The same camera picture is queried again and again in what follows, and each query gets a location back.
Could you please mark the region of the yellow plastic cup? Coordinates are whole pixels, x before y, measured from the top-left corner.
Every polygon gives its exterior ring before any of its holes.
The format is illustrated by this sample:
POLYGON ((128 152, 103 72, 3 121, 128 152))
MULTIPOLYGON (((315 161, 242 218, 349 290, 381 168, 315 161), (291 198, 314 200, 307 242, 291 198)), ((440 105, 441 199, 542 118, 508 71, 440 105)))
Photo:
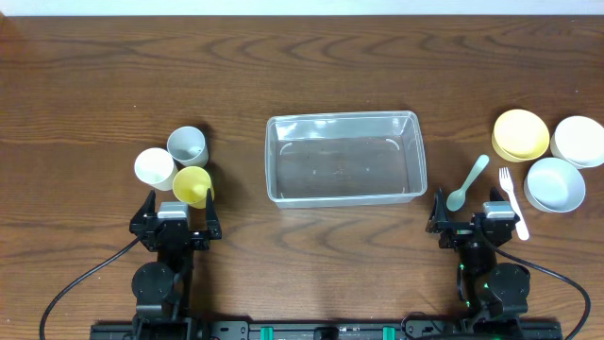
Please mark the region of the yellow plastic cup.
POLYGON ((210 174, 202 167, 184 167, 174 178, 173 192, 176 198, 193 208, 206 208, 208 191, 211 192, 211 198, 214 198, 210 174))

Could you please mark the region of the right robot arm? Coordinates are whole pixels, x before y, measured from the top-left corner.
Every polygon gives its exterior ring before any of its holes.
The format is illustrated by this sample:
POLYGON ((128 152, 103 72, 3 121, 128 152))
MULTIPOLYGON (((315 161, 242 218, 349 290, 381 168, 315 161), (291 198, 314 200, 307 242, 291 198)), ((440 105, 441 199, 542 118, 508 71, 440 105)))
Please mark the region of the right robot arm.
POLYGON ((467 325, 503 322, 528 311, 529 271, 520 264, 500 263, 495 255, 512 239, 518 220, 497 189, 468 222, 451 220, 443 192, 434 194, 426 232, 438 234, 439 247, 459 255, 458 291, 468 308, 467 325))

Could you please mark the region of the white plastic bowl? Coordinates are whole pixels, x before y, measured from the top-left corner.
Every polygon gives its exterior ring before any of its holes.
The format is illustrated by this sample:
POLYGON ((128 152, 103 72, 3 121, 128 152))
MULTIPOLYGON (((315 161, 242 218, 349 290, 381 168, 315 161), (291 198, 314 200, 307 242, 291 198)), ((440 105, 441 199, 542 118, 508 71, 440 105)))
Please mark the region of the white plastic bowl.
POLYGON ((578 169, 598 167, 603 164, 603 126, 585 116, 567 117, 556 126, 550 149, 578 169))

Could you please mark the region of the grey plastic cup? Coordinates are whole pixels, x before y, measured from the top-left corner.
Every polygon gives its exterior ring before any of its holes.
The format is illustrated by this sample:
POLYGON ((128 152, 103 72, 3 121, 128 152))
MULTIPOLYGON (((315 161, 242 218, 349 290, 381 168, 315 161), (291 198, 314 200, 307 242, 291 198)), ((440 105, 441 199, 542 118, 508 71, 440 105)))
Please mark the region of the grey plastic cup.
POLYGON ((204 167, 209 161, 206 138, 196 127, 180 127, 167 140, 170 155, 183 166, 204 167))

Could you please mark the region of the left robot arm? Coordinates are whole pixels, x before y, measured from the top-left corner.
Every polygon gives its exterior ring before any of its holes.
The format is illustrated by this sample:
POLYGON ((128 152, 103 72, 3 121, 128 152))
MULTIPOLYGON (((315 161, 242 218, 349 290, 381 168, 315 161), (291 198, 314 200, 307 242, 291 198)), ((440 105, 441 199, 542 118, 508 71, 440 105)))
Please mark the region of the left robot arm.
POLYGON ((131 288, 137 299, 136 315, 145 321, 177 320, 188 310, 193 275, 193 254, 220 240, 222 230, 207 191, 205 225, 190 229, 189 206, 183 202, 163 202, 156 211, 156 193, 150 192, 134 214, 129 231, 150 252, 154 262, 142 265, 134 274, 131 288))

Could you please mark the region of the white plastic cup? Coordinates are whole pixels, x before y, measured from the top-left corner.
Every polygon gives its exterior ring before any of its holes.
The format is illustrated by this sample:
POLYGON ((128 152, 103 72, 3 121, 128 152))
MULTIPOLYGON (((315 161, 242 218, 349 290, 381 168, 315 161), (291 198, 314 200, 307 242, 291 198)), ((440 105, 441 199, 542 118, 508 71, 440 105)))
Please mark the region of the white plastic cup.
POLYGON ((134 163, 136 177, 160 191, 173 189, 178 172, 175 161, 165 149, 152 147, 141 152, 134 163))

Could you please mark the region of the mint green plastic spoon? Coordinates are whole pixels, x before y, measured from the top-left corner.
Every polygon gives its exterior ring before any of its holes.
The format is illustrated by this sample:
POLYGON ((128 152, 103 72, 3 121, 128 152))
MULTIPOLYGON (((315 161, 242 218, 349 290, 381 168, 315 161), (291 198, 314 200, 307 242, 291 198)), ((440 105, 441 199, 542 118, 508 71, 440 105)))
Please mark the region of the mint green plastic spoon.
POLYGON ((489 162, 490 158, 486 154, 482 154, 477 158, 462 186, 448 196, 446 201, 446 207, 450 211, 456 212, 464 205, 469 187, 483 172, 489 162))

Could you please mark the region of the yellow plastic bowl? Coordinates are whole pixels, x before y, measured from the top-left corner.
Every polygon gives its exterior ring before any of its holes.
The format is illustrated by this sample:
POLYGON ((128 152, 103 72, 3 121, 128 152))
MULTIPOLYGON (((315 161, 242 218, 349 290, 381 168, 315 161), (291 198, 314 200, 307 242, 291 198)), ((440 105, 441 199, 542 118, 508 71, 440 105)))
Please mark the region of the yellow plastic bowl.
POLYGON ((550 133, 545 122, 528 110, 507 110, 495 121, 492 146, 508 162, 540 158, 549 149, 550 133))

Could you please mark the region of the white plastic fork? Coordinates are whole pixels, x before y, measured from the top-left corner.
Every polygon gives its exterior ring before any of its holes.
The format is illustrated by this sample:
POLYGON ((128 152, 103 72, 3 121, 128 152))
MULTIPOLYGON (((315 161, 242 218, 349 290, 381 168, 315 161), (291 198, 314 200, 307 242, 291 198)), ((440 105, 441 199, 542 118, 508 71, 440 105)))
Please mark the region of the white plastic fork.
POLYGON ((501 188, 507 193, 512 209, 519 218, 519 221, 515 225, 518 238, 522 241, 527 241, 529 239, 529 229, 514 193, 513 181, 509 168, 501 167, 498 170, 498 177, 501 188))

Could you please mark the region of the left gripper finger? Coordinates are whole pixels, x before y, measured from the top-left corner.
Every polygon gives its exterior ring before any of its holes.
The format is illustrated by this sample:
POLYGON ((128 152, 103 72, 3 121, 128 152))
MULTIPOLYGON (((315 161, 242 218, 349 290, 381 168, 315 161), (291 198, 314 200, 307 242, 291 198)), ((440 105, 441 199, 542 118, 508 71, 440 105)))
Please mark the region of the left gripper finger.
POLYGON ((206 198, 206 226, 208 231, 220 231, 221 226, 214 208, 212 189, 207 190, 206 198))
POLYGON ((151 190, 146 197, 144 203, 137 210, 131 219, 132 226, 145 225, 149 217, 153 217, 155 214, 156 206, 156 192, 151 190))

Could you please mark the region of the light blue plastic bowl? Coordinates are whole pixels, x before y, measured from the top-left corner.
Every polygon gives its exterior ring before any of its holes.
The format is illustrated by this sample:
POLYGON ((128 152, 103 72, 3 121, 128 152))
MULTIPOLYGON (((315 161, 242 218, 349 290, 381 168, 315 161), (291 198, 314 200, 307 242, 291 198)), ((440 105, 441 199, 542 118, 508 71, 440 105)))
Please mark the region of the light blue plastic bowl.
POLYGON ((535 162, 524 181, 528 202, 545 213, 569 213, 577 209, 586 196, 582 174, 567 161, 543 158, 535 162))

